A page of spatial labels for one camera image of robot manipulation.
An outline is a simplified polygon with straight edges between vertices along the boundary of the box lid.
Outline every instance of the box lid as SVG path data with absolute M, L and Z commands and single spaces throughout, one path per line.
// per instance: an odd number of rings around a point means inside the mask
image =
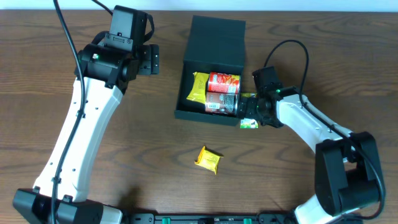
M 193 16 L 184 61 L 244 66 L 245 21 Z

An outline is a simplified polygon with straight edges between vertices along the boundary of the white background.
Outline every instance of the white background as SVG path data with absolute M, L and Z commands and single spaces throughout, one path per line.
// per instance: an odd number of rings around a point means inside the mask
M 58 0 L 62 9 L 100 9 L 90 0 Z M 398 12 L 398 0 L 100 0 L 141 10 Z M 54 9 L 52 0 L 0 0 L 0 9 Z

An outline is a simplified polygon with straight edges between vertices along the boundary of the wooden table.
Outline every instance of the wooden table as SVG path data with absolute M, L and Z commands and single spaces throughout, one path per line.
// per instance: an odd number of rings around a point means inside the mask
M 386 209 L 377 222 L 397 222 L 398 14 L 150 13 L 160 75 L 129 84 L 99 147 L 90 199 L 130 211 L 256 213 L 291 210 L 314 194 L 313 152 L 288 127 L 248 130 L 174 119 L 183 54 L 197 14 L 246 21 L 245 91 L 254 91 L 251 72 L 277 43 L 306 44 L 305 94 L 337 123 L 377 139 L 387 187 Z M 64 16 L 78 50 L 111 21 L 105 11 Z M 24 223 L 12 198 L 18 188 L 32 187 L 49 159 L 70 103 L 75 62 L 55 11 L 0 11 L 0 53 L 0 223 Z M 279 49 L 271 64 L 285 86 L 299 85 L 299 46 Z M 205 144 L 224 154 L 218 175 L 193 163 Z

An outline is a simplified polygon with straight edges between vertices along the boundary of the open box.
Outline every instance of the open box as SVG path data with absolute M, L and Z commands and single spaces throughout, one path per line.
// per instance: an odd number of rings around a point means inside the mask
M 175 118 L 230 126 L 239 123 L 236 116 L 206 113 L 204 104 L 187 100 L 187 96 L 193 86 L 194 72 L 243 74 L 245 26 L 244 21 L 193 16 Z

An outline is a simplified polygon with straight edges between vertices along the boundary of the can label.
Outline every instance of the can label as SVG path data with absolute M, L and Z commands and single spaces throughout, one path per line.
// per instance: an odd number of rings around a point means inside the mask
M 211 72 L 209 76 L 208 91 L 215 93 L 238 94 L 240 87 L 239 75 Z
M 206 109 L 208 113 L 235 115 L 238 108 L 236 94 L 210 93 L 206 95 Z

